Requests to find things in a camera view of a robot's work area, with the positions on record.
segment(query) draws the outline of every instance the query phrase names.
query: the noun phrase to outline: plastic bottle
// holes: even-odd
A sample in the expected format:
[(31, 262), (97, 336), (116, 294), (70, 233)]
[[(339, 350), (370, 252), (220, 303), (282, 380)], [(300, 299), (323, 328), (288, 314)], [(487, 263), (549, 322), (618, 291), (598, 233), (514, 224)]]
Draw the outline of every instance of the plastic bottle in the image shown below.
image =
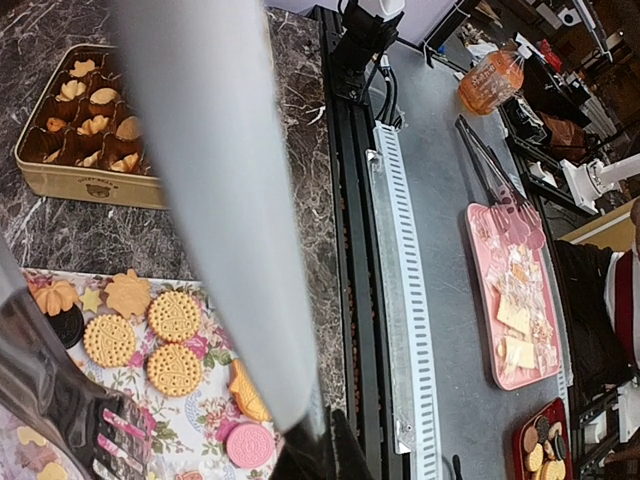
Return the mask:
[(460, 82), (463, 103), (477, 115), (489, 115), (522, 88), (524, 61), (530, 56), (524, 45), (488, 54)]

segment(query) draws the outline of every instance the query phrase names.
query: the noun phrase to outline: gray surface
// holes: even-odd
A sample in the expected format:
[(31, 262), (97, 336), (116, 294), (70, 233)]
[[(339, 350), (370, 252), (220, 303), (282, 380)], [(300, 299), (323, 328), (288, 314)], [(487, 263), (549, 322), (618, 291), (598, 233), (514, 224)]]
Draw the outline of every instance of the gray surface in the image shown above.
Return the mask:
[[(22, 266), (192, 279), (168, 212), (36, 197), (13, 148), (47, 80), (78, 43), (109, 44), (106, 0), (33, 0), (0, 17), (0, 231)], [(325, 399), (345, 408), (333, 186), (317, 24), (273, 10), (274, 68)]]
[(464, 212), (488, 199), (454, 128), (464, 113), (471, 126), (515, 165), (497, 114), (474, 117), (458, 99), (453, 72), (404, 45), (390, 49), (407, 125), (400, 142), (409, 181), (427, 287), (438, 389), (442, 452), (462, 460), (469, 478), (513, 477), (511, 435), (527, 417), (558, 396), (555, 378), (513, 392), (491, 373), (482, 297)]

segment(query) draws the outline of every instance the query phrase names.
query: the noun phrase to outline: floral placemat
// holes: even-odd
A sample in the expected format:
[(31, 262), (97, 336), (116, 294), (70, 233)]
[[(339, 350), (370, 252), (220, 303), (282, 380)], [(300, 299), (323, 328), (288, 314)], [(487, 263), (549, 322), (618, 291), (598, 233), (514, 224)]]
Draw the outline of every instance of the floral placemat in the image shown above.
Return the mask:
[[(24, 273), (38, 286), (67, 280), (79, 295), (86, 288), (99, 290), (103, 304), (98, 313), (83, 312), (85, 324), (97, 315), (115, 313), (106, 307), (104, 287), (110, 282), (109, 276), (32, 269)], [(82, 341), (67, 352), (87, 377), (132, 396), (148, 415), (153, 429), (153, 454), (148, 465), (150, 478), (266, 480), (274, 468), (275, 453), (261, 468), (245, 470), (235, 467), (225, 452), (225, 440), (231, 430), (250, 420), (239, 411), (229, 393), (230, 364), (236, 355), (204, 289), (198, 282), (153, 279), (150, 282), (152, 298), (168, 290), (181, 291), (191, 295), (202, 309), (200, 330), (184, 343), (202, 360), (203, 380), (195, 392), (186, 397), (165, 397), (148, 381), (146, 360), (164, 342), (155, 336), (144, 316), (132, 316), (130, 320), (138, 343), (127, 367), (104, 369), (98, 366), (88, 357)], [(1, 479), (36, 479), (49, 462), (60, 463), (69, 473), (70, 480), (82, 478), (64, 454), (50, 443), (44, 447), (33, 442), (22, 445), (16, 434), (21, 425), (0, 406)], [(273, 424), (264, 422), (262, 425), (273, 434), (275, 442), (277, 435)]]

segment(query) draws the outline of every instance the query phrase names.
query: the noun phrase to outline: cookie box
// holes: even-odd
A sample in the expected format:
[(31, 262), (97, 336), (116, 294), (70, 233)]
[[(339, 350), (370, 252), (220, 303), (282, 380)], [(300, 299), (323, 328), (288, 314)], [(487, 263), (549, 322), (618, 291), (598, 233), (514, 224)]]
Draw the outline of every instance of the cookie box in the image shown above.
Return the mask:
[(512, 244), (499, 212), (472, 204), (467, 227), (485, 307), (496, 383), (514, 390), (554, 376), (562, 351), (549, 277), (540, 249)]
[[(84, 72), (77, 62), (92, 69)], [(18, 167), (33, 192), (166, 208), (142, 132), (127, 128), (137, 124), (134, 114), (115, 47), (72, 47), (47, 83), (15, 148)]]
[[(526, 451), (527, 449), (531, 450), (531, 445), (534, 445), (534, 441), (536, 441), (535, 445), (540, 445), (540, 447), (536, 446), (538, 449), (536, 453), (540, 453), (540, 449), (542, 449), (543, 452), (542, 464), (536, 472), (532, 472), (531, 469), (537, 467), (539, 462), (538, 464), (534, 464), (535, 462), (532, 462), (532, 459), (529, 457), (531, 454)], [(569, 431), (567, 430), (564, 402), (561, 398), (556, 398), (527, 421), (521, 428), (513, 432), (512, 446), (513, 463), (516, 473), (515, 478), (517, 480), (529, 480), (531, 478), (544, 480), (545, 478), (557, 479), (559, 477), (561, 477), (560, 480), (564, 480), (565, 478), (570, 480), (573, 478), (573, 466), (569, 449)], [(562, 450), (560, 453), (564, 454), (564, 459), (557, 455), (559, 449)], [(556, 465), (547, 466), (547, 464), (551, 462), (556, 462)]]

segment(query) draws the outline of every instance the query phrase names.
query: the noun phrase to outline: white wall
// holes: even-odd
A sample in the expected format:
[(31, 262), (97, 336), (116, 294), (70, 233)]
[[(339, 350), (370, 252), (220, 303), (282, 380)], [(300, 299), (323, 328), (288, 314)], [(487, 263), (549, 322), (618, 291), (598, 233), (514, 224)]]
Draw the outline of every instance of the white wall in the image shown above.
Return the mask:
[[(405, 0), (405, 15), (400, 22), (400, 36), (420, 43), (456, 3), (455, 0)], [(314, 5), (337, 10), (337, 0), (265, 0), (265, 4), (291, 12), (306, 12)]]

